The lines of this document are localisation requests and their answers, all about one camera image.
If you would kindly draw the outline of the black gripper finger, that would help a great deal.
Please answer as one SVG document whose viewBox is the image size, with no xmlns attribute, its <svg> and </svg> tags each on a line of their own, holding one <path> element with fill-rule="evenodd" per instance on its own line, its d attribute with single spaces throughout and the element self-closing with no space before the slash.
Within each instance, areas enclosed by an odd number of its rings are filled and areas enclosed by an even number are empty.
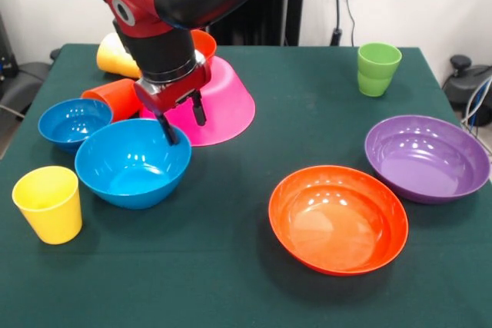
<svg viewBox="0 0 492 328">
<path fill-rule="evenodd" d="M 191 100 L 195 121 L 197 125 L 204 126 L 207 118 L 202 104 L 201 92 L 199 90 L 194 90 L 191 93 Z"/>
<path fill-rule="evenodd" d="M 156 119 L 161 125 L 161 128 L 165 134 L 165 137 L 170 145 L 179 144 L 179 138 L 174 131 L 174 128 L 170 125 L 168 119 L 165 117 L 163 113 L 159 113 L 156 115 Z"/>
</svg>

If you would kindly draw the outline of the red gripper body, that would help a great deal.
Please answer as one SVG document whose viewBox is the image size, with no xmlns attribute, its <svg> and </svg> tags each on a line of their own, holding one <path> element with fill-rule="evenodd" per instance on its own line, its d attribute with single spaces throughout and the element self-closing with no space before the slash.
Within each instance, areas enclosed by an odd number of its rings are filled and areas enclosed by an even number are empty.
<svg viewBox="0 0 492 328">
<path fill-rule="evenodd" d="M 196 57 L 196 65 L 188 74 L 173 81 L 140 78 L 134 83 L 134 89 L 141 103 L 156 116 L 183 104 L 194 90 L 201 90 L 210 80 L 211 67 L 207 59 Z"/>
</svg>

